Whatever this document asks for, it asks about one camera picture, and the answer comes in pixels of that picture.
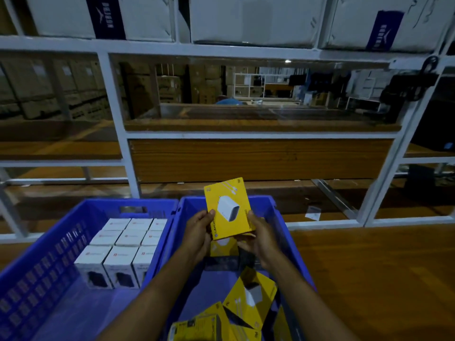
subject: dark blue label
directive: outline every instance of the dark blue label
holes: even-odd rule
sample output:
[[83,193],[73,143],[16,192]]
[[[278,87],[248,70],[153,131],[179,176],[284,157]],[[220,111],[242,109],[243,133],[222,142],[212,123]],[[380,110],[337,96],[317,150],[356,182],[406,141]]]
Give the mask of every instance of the dark blue label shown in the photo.
[[98,39],[126,39],[118,0],[86,0]]
[[389,51],[400,28],[404,12],[379,11],[366,46],[370,51]]

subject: forearm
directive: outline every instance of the forearm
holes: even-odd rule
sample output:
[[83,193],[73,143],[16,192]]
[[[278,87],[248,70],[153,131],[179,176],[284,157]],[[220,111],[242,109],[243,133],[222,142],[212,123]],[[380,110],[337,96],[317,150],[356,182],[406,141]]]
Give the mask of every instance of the forearm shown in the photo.
[[97,341],[155,341],[191,271],[194,258],[182,247]]
[[352,341],[358,338],[327,307],[281,252],[273,256],[271,272],[309,341]]

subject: piece of plastic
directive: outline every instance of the piece of plastic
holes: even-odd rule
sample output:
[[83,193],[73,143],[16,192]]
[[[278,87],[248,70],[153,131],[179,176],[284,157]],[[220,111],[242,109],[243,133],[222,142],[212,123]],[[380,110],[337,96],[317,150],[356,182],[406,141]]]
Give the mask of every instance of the piece of plastic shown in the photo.
[[[251,209],[258,217],[264,217],[275,231],[275,235],[282,252],[296,266],[304,279],[312,286],[314,282],[308,272],[297,247],[281,217],[280,212],[276,209],[276,203],[271,196],[249,196]],[[183,197],[178,205],[177,213],[174,217],[174,223],[170,229],[166,245],[163,249],[160,268],[166,264],[170,257],[182,243],[186,223],[195,213],[205,210],[207,204],[204,197]],[[264,270],[260,272],[269,276]],[[207,271],[204,270],[204,263],[196,266],[191,273],[188,282],[181,292],[171,314],[168,317],[162,333],[162,340],[165,340],[171,324],[175,321],[186,321],[200,314],[211,305],[218,301],[224,301],[231,288],[239,277],[240,272],[236,271]],[[153,273],[148,272],[144,280],[143,287],[151,281]],[[266,319],[263,328],[263,334],[273,333],[271,324],[278,311],[278,305],[274,303]],[[287,318],[293,319],[292,312],[287,313]]]
[[[159,269],[177,200],[88,199],[0,275],[0,340],[92,340],[139,290],[91,290],[74,260],[109,218],[167,218],[148,274]],[[122,213],[141,207],[143,213]]]

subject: person's left hand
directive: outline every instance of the person's left hand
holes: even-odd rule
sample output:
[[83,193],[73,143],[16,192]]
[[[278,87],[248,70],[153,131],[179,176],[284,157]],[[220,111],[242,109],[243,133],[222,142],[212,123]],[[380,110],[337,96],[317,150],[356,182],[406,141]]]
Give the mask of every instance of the person's left hand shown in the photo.
[[181,247],[194,258],[194,265],[198,264],[210,250],[210,223],[215,216],[215,211],[201,211],[193,215],[187,222]]

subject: crate handle hole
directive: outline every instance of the crate handle hole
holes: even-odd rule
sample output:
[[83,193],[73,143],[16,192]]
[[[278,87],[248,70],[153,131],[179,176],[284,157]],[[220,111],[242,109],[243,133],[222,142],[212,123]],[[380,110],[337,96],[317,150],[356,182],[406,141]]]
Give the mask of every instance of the crate handle hole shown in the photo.
[[120,213],[147,213],[147,208],[141,206],[121,206]]

